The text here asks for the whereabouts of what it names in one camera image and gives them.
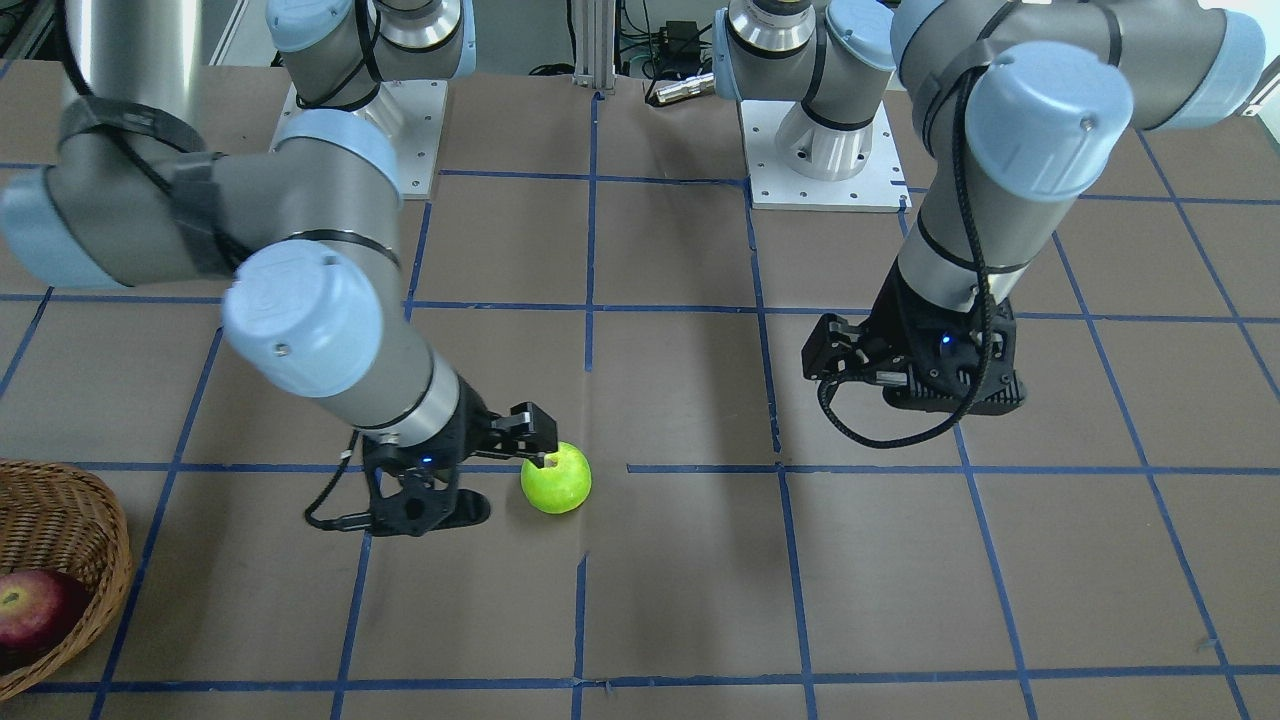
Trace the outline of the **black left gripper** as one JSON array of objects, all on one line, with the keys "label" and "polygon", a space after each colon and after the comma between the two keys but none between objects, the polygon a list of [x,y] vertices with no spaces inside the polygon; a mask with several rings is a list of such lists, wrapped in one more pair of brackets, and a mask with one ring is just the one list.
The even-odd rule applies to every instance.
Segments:
[{"label": "black left gripper", "polygon": [[931,304],[893,266],[863,323],[820,316],[803,346],[803,375],[879,386],[896,409],[955,413],[977,377],[979,332],[977,310]]}]

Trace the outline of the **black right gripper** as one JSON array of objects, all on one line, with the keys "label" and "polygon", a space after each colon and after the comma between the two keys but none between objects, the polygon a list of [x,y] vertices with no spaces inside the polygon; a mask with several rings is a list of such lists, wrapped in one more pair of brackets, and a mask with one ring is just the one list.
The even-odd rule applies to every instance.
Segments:
[{"label": "black right gripper", "polygon": [[425,462],[453,468],[475,455],[495,459],[521,457],[545,469],[559,451],[556,420],[534,402],[522,402],[500,415],[480,395],[458,379],[458,401],[445,427],[425,442]]}]

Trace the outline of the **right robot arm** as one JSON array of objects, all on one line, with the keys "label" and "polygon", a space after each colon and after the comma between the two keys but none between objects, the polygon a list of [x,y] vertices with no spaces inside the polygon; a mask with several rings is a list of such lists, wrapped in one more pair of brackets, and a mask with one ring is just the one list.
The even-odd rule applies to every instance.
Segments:
[{"label": "right robot arm", "polygon": [[474,65],[463,1],[270,1],[297,109],[268,152],[212,151],[196,129],[196,1],[59,1],[73,96],[58,160],[3,192],[3,233],[59,290],[227,278],[225,337],[274,386],[360,433],[381,468],[467,457],[543,466],[556,423],[509,416],[404,319],[396,150],[361,115],[385,82]]}]

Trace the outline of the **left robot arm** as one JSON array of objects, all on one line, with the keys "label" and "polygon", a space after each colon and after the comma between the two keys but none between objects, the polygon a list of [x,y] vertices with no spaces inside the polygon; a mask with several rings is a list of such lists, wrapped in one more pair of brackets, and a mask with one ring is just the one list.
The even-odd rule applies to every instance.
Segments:
[{"label": "left robot arm", "polygon": [[831,396],[1002,415],[1027,391],[1009,296],[1126,129],[1230,117],[1268,64],[1256,15],[1199,1],[731,1],[717,91],[795,102],[804,129],[865,138],[890,79],[934,178],[870,315],[827,314],[803,373]]}]

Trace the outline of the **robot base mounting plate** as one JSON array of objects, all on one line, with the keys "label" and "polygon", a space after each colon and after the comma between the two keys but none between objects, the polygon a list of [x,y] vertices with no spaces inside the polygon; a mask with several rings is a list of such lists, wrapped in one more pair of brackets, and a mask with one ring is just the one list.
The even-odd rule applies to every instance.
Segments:
[{"label": "robot base mounting plate", "polygon": [[836,131],[797,102],[739,104],[751,205],[759,210],[895,213],[913,206],[883,104],[869,126]]}]

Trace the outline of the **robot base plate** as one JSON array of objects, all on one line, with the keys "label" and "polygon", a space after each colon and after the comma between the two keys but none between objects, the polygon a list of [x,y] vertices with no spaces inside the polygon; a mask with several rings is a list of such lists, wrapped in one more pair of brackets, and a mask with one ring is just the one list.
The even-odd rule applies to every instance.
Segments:
[{"label": "robot base plate", "polygon": [[270,151],[291,177],[347,211],[430,199],[447,95],[443,81],[394,81],[362,108],[306,110],[292,90]]}]

